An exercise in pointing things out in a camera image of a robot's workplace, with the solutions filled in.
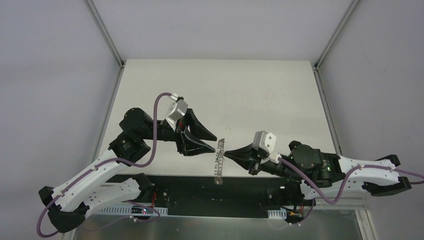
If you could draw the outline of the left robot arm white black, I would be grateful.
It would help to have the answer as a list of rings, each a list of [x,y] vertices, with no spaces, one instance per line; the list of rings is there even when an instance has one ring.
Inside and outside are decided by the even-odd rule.
[[[42,214],[48,216],[57,232],[77,228],[107,206],[134,199],[149,201],[152,184],[142,173],[109,189],[101,190],[100,186],[127,168],[147,167],[151,160],[141,163],[141,159],[146,155],[154,158],[159,141],[174,142],[178,153],[188,157],[215,152],[209,142],[217,137],[200,123],[191,108],[176,119],[175,127],[165,120],[151,118],[138,107],[128,110],[119,125],[122,132],[91,165],[62,185],[39,190],[45,205]]]

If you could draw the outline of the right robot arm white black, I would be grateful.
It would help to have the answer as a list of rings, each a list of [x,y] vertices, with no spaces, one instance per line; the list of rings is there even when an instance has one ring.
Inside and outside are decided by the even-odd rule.
[[[284,190],[284,200],[296,205],[317,197],[339,199],[344,191],[368,192],[373,197],[392,196],[410,190],[412,184],[401,176],[395,154],[369,161],[347,158],[298,141],[289,144],[289,155],[283,155],[254,144],[224,152],[250,175],[265,172],[298,183]]]

